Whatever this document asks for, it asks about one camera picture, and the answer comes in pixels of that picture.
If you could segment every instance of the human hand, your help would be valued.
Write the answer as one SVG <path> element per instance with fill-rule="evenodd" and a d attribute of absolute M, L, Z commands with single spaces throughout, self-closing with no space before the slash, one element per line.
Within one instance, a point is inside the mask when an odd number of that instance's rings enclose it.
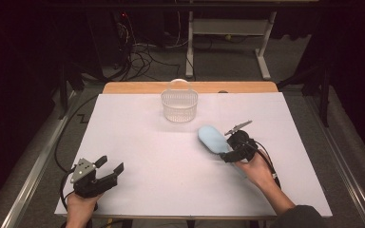
<path fill-rule="evenodd" d="M 265 158 L 269 159 L 263 151 L 260 152 Z M 237 161 L 235 162 L 235 165 L 244 171 L 248 180 L 253 182 L 258 188 L 261 188 L 266 184 L 271 184 L 272 182 L 275 183 L 268 164 L 259 153 L 256 153 L 251 161 Z"/>
<path fill-rule="evenodd" d="M 87 199 L 76 193 L 67 196 L 67 228 L 85 228 L 93 214 L 97 200 L 102 195 Z"/>

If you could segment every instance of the white table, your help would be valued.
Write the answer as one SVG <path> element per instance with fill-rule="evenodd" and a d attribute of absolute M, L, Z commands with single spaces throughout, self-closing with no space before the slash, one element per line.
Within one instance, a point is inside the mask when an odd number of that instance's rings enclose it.
<path fill-rule="evenodd" d="M 235 2 L 316 2 L 318 0 L 217 0 L 218 2 L 235 3 Z M 259 64 L 259 70 L 263 80 L 271 80 L 268 67 L 265 62 L 264 53 L 268 44 L 272 27 L 275 23 L 277 13 L 272 11 L 269 18 L 264 20 L 236 20 L 236 19 L 201 19 L 194 18 L 194 13 L 189 12 L 188 17 L 188 49 L 186 52 L 185 76 L 191 78 L 194 75 L 194 34 L 220 34 L 220 35 L 253 35 L 262 36 L 262 43 L 256 48 L 255 55 Z"/>
<path fill-rule="evenodd" d="M 160 94 L 101 94 L 75 158 L 108 162 L 100 178 L 121 162 L 118 185 L 99 201 L 95 217 L 123 219 L 273 219 L 260 190 L 232 164 L 207 152 L 198 129 L 220 132 L 235 124 L 262 143 L 276 167 L 282 190 L 296 204 L 332 215 L 312 164 L 278 92 L 200 93 L 196 118 L 172 123 L 163 116 Z M 72 186 L 67 182 L 65 192 Z M 59 202 L 55 214 L 65 215 Z"/>

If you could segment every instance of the sleeve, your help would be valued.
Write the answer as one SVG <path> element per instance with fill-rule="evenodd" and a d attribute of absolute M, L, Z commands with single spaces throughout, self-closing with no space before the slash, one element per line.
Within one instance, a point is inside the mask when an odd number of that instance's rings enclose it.
<path fill-rule="evenodd" d="M 271 228 L 327 228 L 322 216 L 312 206 L 298 205 L 280 215 Z"/>

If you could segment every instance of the black curtain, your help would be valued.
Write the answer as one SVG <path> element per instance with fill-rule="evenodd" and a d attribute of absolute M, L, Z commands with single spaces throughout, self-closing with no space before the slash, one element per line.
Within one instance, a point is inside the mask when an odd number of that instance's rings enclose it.
<path fill-rule="evenodd" d="M 0 189 L 54 106 L 58 68 L 41 17 L 0 1 Z"/>

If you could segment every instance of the white tabletop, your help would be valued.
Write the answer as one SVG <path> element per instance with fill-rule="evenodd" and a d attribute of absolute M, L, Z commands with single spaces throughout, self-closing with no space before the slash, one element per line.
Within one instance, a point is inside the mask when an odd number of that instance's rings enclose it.
<path fill-rule="evenodd" d="M 281 93 L 200 94 L 196 118 L 172 123 L 163 116 L 160 94 L 101 94 L 75 158 L 95 162 L 107 155 L 97 178 L 121 162 L 118 185 L 99 201 L 96 217 L 259 219 L 275 215 L 260 190 L 237 168 L 210 154 L 198 129 L 221 133 L 243 128 L 262 143 L 282 190 L 295 204 L 332 215 L 316 173 Z M 65 194 L 72 190 L 67 182 Z M 61 202 L 55 214 L 65 215 Z"/>

